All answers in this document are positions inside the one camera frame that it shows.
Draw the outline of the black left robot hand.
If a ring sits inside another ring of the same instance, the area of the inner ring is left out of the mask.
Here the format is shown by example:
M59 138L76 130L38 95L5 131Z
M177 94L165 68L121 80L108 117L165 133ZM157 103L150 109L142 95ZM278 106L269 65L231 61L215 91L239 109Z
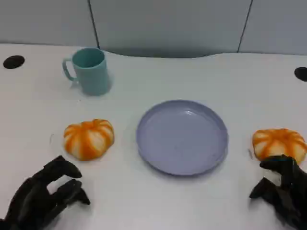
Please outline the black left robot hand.
M72 179L51 194L47 186L64 175ZM75 202L90 205L82 182L78 180L81 177L81 172L73 163L63 156L56 157L22 183L10 202L5 218L0 220L0 228L42 230Z

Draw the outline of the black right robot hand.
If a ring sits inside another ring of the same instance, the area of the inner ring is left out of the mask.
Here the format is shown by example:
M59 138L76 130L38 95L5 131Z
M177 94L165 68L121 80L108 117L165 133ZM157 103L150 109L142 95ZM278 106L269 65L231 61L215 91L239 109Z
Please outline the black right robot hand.
M307 173L289 156L271 156L260 162L260 167L281 175L275 185L262 178L252 189L249 198L261 198L272 205L277 217L297 230L307 228Z

